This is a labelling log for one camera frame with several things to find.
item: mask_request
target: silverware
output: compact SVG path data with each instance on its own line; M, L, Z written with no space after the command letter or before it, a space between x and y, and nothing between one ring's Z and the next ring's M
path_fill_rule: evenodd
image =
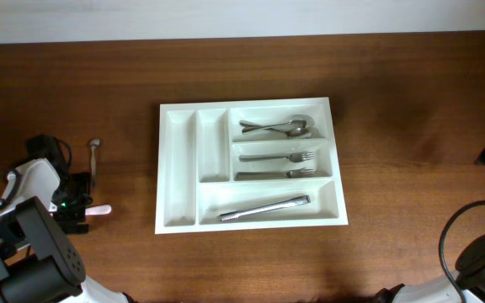
M239 156L240 162L262 161L271 159L288 159L293 163L304 162L312 160L316 157L316 153L313 151L294 152L291 154L274 154L274 155L261 155L261 156Z
M257 125L255 123L246 121L246 120L240 120L239 124L241 126L245 127L258 127L261 125ZM275 129L274 127L269 127L266 130L273 130L273 131L278 131L281 133L284 133L288 139L305 139L305 138L310 138L312 137L312 131L310 129L304 128L304 127L296 127L294 129L290 129L288 131L285 130L278 130Z
M291 120L289 122L279 123L275 125L248 126L243 128L242 132L244 135L246 135L246 134L251 134L258 130L267 130L269 128L273 128L273 127L276 128L278 126L283 126L283 125L296 125L296 127L307 128L307 127L312 127L314 125L314 120L309 115L296 114L293 117L291 117Z
M308 197L307 195L304 195L304 196L301 196L301 197L288 199L286 201L273 203L271 205L263 205L263 206L259 206L259 207L254 207L254 208L249 209L249 210L237 210L237 211L228 212L228 213L225 213L225 214L221 214L221 215L217 216L216 218L218 218L219 221L229 221L229 220L235 220L235 219L238 219L240 217L247 216L247 215L257 215L257 214L264 213L266 211L282 210L282 209L285 209L285 208L299 206L299 205L305 205L305 204L308 204L308 203L310 203L310 197Z
M287 172L261 172L261 173L237 173L235 180L255 180L255 179L268 179L268 178L304 178L311 177L315 173L313 169L293 169Z
M97 187L97 162L94 158L94 151L99 148L100 139L94 138L89 141L89 147L91 148L91 188Z

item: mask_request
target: cutlery tray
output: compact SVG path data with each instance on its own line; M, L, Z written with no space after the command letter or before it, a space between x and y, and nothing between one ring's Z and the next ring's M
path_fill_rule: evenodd
M242 134L240 120L259 125L311 116L312 137L288 139L278 131ZM328 98L162 104L158 148L155 232L230 231L255 228L347 225ZM310 161L240 162L239 156L315 152ZM310 178L237 181L239 172L311 168ZM235 221L225 212L309 195L311 203Z

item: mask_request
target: fork handle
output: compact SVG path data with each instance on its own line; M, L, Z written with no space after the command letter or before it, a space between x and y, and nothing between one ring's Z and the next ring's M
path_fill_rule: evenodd
M239 156L240 162L262 161L271 159L284 159L289 158L289 154L276 154L276 155L257 155L257 156Z
M236 181L246 181L246 180L255 180L255 179L268 179L268 178L287 178L285 173L277 173L277 172L264 172L264 173L237 173L235 175Z

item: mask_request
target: wood grain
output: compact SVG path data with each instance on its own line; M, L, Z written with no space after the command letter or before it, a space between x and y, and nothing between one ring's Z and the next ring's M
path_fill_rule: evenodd
M159 104L330 97L348 226L154 234ZM103 140L88 274L140 302L295 302L441 275L485 199L485 32L0 45L1 174L39 133ZM485 208L446 257L485 232Z

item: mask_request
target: wooden table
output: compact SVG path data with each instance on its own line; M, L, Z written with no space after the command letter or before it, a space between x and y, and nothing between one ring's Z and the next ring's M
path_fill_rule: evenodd
M154 234L159 104L330 97L348 226ZM0 45L3 170L40 133L73 172L103 140L88 275L140 302L295 302L442 275L437 241L485 199L485 32ZM485 208L449 235L450 266Z

